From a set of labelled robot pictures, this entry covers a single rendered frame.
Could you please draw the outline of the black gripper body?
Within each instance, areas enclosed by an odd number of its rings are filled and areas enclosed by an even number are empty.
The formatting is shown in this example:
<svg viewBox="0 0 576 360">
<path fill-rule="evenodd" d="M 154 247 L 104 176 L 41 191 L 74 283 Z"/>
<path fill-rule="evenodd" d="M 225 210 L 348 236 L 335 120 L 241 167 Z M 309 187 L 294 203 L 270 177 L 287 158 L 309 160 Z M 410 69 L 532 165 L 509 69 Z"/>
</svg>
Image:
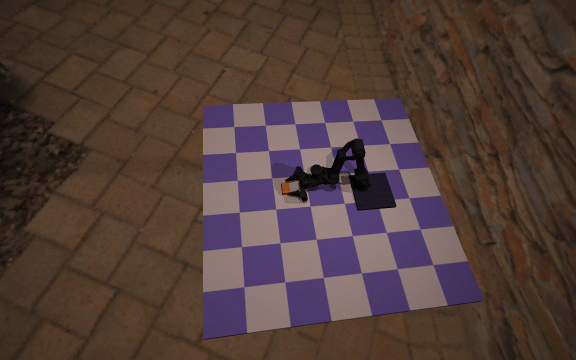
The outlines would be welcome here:
<svg viewBox="0 0 576 360">
<path fill-rule="evenodd" d="M 296 168 L 296 175 L 298 177 L 298 174 L 302 173 L 302 167 L 301 166 L 297 166 Z M 299 177 L 298 177 L 299 178 Z M 315 182 L 314 182 L 314 178 L 313 176 L 310 177 L 310 180 L 312 180 L 312 182 L 308 185 L 308 186 L 303 186 L 303 183 L 300 182 L 300 186 L 301 186 L 301 191 L 299 192 L 302 202 L 306 202 L 307 201 L 307 193 L 305 191 L 305 189 L 310 188 L 316 186 Z"/>
</svg>

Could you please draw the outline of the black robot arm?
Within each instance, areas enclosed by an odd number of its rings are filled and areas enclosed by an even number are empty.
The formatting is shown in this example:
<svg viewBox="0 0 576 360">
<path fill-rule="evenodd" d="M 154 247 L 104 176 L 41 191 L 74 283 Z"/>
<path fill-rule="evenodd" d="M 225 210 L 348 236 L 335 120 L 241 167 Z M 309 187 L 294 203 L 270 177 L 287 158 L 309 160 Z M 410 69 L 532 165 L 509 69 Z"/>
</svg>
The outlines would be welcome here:
<svg viewBox="0 0 576 360">
<path fill-rule="evenodd" d="M 352 151 L 352 156 L 346 156 L 346 152 L 350 148 Z M 354 140 L 347 142 L 342 149 L 337 151 L 337 155 L 334 158 L 334 162 L 331 168 L 314 164 L 310 168 L 311 174 L 307 174 L 305 172 L 298 173 L 299 182 L 302 183 L 302 186 L 308 186 L 313 181 L 310 180 L 310 177 L 313 177 L 315 186 L 322 184 L 327 185 L 327 183 L 334 185 L 339 182 L 339 173 L 345 161 L 356 160 L 357 169 L 354 169 L 356 179 L 354 181 L 355 191 L 368 191 L 367 188 L 371 186 L 371 180 L 370 174 L 366 170 L 364 164 L 365 153 L 365 147 L 362 139 L 355 138 Z"/>
</svg>

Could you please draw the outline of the orange block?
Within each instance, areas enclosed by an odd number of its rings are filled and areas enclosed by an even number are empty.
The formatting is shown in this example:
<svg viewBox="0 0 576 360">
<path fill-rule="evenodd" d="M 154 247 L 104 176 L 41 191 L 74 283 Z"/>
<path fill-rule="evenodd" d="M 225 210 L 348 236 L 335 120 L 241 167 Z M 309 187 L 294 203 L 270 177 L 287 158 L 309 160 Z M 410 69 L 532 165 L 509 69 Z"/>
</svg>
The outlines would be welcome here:
<svg viewBox="0 0 576 360">
<path fill-rule="evenodd" d="M 286 195 L 287 193 L 291 193 L 290 192 L 290 183 L 281 183 L 281 190 L 282 190 L 282 195 Z"/>
</svg>

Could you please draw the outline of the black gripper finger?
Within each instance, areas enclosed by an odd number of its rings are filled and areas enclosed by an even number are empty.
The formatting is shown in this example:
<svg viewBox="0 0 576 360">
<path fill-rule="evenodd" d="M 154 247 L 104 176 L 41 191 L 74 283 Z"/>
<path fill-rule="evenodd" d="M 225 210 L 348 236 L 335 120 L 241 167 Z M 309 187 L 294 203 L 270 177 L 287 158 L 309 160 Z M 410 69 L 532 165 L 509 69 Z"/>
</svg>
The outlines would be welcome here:
<svg viewBox="0 0 576 360">
<path fill-rule="evenodd" d="M 291 177 L 289 177 L 289 178 L 287 178 L 287 179 L 285 180 L 285 182 L 292 182 L 292 181 L 294 181 L 294 180 L 298 180 L 297 171 L 296 171 L 296 170 L 294 171 L 294 174 L 291 175 Z"/>
<path fill-rule="evenodd" d="M 293 192 L 290 192 L 290 193 L 286 193 L 286 194 L 287 194 L 287 195 L 291 195 L 291 196 L 297 196 L 298 198 L 301 198 L 301 196 L 300 196 L 300 191 L 299 191 L 299 190 L 293 191 Z"/>
</svg>

